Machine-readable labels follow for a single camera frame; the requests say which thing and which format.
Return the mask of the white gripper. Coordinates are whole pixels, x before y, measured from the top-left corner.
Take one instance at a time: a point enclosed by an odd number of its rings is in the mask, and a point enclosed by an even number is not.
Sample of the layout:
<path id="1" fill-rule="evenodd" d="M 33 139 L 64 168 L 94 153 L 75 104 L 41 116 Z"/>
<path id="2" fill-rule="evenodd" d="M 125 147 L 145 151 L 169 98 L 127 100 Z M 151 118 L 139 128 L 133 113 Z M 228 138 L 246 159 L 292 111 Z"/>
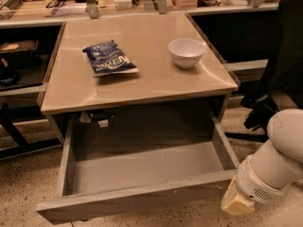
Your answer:
<path id="1" fill-rule="evenodd" d="M 281 197 L 285 190 L 264 182 L 251 166 L 249 155 L 238 167 L 221 201 L 221 209 L 230 216 L 242 216 L 255 211 L 255 202 L 268 203 Z"/>

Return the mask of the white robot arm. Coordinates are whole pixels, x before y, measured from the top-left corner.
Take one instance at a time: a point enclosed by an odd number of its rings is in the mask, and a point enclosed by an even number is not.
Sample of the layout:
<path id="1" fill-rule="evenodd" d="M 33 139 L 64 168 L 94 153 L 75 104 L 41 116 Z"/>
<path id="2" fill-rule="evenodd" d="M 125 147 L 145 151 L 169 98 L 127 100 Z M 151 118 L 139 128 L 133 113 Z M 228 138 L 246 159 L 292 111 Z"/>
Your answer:
<path id="1" fill-rule="evenodd" d="M 255 203 L 281 197 L 293 182 L 303 179 L 303 111 L 286 109 L 267 125 L 268 140 L 239 165 L 221 209 L 239 216 L 255 211 Z"/>

